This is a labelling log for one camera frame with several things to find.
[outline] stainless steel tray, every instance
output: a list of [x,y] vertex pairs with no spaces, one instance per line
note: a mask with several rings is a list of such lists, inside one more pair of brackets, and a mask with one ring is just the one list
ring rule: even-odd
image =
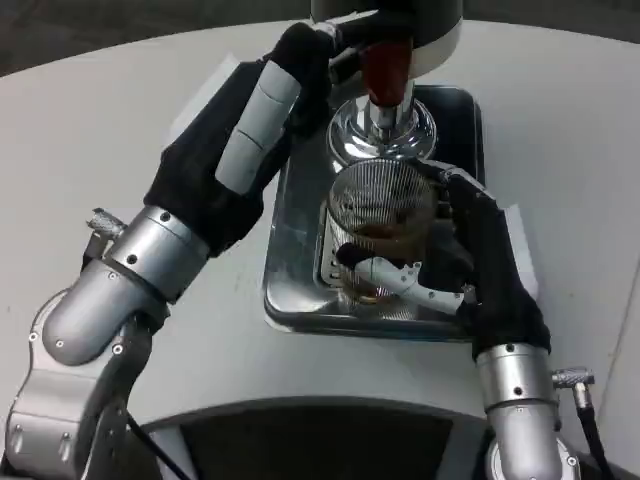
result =
[[[417,87],[416,97],[439,129],[435,158],[483,181],[482,128],[473,98],[454,87]],[[465,341],[453,317],[397,298],[363,305],[340,290],[324,209],[336,167],[321,130],[297,149],[280,176],[263,281],[272,325],[295,332]]]

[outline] gray floor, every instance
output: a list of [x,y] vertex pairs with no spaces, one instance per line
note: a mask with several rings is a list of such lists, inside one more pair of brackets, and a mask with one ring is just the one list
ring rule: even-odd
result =
[[[1,0],[0,76],[158,35],[308,17],[309,4],[310,0]],[[465,16],[640,43],[640,0],[465,0]]]

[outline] white table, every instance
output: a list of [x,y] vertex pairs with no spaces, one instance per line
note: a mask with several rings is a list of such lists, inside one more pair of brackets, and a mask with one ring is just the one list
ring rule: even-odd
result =
[[[28,364],[38,307],[73,281],[103,206],[128,221],[168,127],[228,51],[254,58],[284,23],[111,48],[0,79],[0,421]],[[610,457],[640,473],[627,385],[605,392],[640,253],[640,47],[544,29],[467,22],[425,82],[461,86],[484,114],[490,188],[523,210],[554,367],[588,365]],[[400,400],[482,415],[466,345],[284,334],[260,291],[274,185],[248,238],[211,262],[154,339],[131,398],[141,422],[239,401],[296,396]],[[640,314],[627,330],[640,337]],[[634,345],[621,355],[638,360]],[[570,396],[564,434],[583,447]],[[624,440],[626,448],[619,448]]]

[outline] cable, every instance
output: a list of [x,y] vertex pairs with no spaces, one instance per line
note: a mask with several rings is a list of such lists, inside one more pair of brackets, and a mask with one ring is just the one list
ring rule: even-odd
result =
[[138,438],[138,440],[140,440],[145,447],[151,450],[151,452],[158,457],[176,477],[180,480],[191,480],[191,478],[189,478],[187,474],[184,473],[184,471],[173,460],[171,460],[171,457],[169,457],[169,455],[167,455],[165,451],[153,441],[147,432],[142,430],[140,425],[136,423],[129,412],[127,412],[127,425],[129,425],[131,432]]
[[602,446],[602,440],[600,439],[600,432],[598,431],[598,425],[596,424],[596,413],[593,407],[578,408],[578,418],[582,424],[582,430],[584,430],[584,436],[587,439],[589,445],[589,451],[591,456],[596,461],[600,472],[602,472],[603,480],[616,480],[616,477],[611,471],[609,462],[604,453],[604,447]]

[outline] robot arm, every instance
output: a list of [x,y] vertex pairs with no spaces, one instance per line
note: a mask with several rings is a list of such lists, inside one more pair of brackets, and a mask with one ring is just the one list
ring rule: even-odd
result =
[[425,164],[426,175],[447,188],[456,236],[473,257],[467,287],[425,288],[417,280],[421,264],[403,266],[355,245],[341,247],[336,257],[373,284],[464,320],[499,452],[488,463],[489,478],[575,478],[561,462],[565,447],[557,439],[558,401],[547,364],[550,334],[535,302],[538,286],[519,210],[499,208],[464,170]]
[[270,54],[189,104],[129,226],[94,212],[80,277],[29,335],[31,367],[6,427],[15,471],[113,478],[128,397],[167,305],[259,219],[262,190],[290,153],[298,99],[326,78],[333,52],[326,33],[289,28]]

